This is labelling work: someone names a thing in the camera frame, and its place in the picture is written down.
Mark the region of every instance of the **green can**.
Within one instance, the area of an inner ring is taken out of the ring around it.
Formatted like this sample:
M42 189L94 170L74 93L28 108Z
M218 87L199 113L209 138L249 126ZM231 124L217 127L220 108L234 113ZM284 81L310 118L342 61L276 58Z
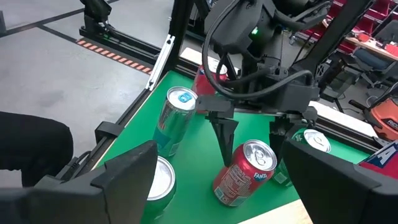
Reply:
M149 190L141 223L152 223L160 218L173 199L175 190L174 169L166 159L158 156L154 181Z
M308 144L314 149L318 149L323 152L329 153L331 151L329 140L324 134L317 130L300 130L293 135L292 139L303 144ZM275 169L272 179L278 184L286 187L293 185L283 159L280 161L279 166Z

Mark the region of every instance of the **aluminum can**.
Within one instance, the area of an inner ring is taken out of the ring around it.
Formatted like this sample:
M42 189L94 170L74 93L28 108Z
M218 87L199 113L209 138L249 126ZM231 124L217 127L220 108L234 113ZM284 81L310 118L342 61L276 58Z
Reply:
M398 140L375 152L359 165L380 174L398 179Z
M314 149L318 149L323 152L329 153L331 151L329 140L324 134L317 130L300 130L293 135L292 139L303 144L308 144ZM272 178L280 185L286 187L290 187L293 185L283 159L280 160L279 166L275 169L275 174Z
M172 165L163 157L157 157L154 181L142 216L142 223L149 223L162 216L174 197L177 184Z
M224 167L213 182L213 191L221 203L241 205L274 174L277 158L260 140L248 140L233 153L233 163Z
M167 158L175 154L195 113L197 98L192 90L181 86L167 91L153 137L157 142L158 155Z
M209 58L209 69L214 79L216 80L218 61ZM220 70L220 80L225 81L227 78L227 68L225 65L221 67ZM194 91L198 96L201 95L214 95L216 90L210 84L209 80L206 78L205 70L202 65L198 67L197 74L193 80L192 91Z

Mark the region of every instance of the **orange and black striped tape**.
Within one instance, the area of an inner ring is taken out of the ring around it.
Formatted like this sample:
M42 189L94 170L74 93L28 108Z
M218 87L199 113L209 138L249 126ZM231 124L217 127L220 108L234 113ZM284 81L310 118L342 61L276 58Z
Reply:
M135 68L136 70L142 71L142 72L144 72L146 74L150 75L152 73L152 69L151 68L148 68L148 67L146 67L144 65L141 65L141 64L139 64L137 62L133 62L132 60L129 60L129 59L125 58L125 57L122 57L122 56L120 56L120 55L118 55L116 53L112 53L112 52L110 52L110 51L108 51L108 50L106 50L106 49L104 49L102 47L98 47L97 45L89 43L89 42L87 42L85 40L77 40L76 43L78 45L82 46L82 47L85 47L88 50L94 51L94 52L96 52L98 54L101 54L101 55L103 55L105 57L111 58L111 59L113 59L113 60L115 60L115 61L117 61L119 63L122 63L122 64L124 64L126 66L131 67L131 68Z

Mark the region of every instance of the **red soda can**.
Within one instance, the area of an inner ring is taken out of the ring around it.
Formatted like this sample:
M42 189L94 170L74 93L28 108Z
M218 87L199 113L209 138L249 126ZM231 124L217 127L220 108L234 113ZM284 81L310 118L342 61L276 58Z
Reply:
M209 69L214 79L216 80L216 71L217 71L218 61L215 59L209 59ZM226 72L227 69L225 65L222 66L220 70L220 80L226 80ZM200 95L214 95L216 90L210 84L209 80L207 80L205 75L205 70L203 66L200 65L193 81L192 91L194 91L198 96Z
M248 140L238 146L230 167L224 167L213 182L216 197L227 206L238 206L274 174L277 158L266 143Z
M398 179L398 140L391 142L358 165Z

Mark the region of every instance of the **blue and silver can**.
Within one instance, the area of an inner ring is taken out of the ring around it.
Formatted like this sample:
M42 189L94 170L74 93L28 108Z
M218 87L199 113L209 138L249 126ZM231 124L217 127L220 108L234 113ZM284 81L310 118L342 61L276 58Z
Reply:
M153 139L157 142L159 156L171 157L175 154L189 121L195 113L197 95L190 89L175 86L167 91L160 118Z

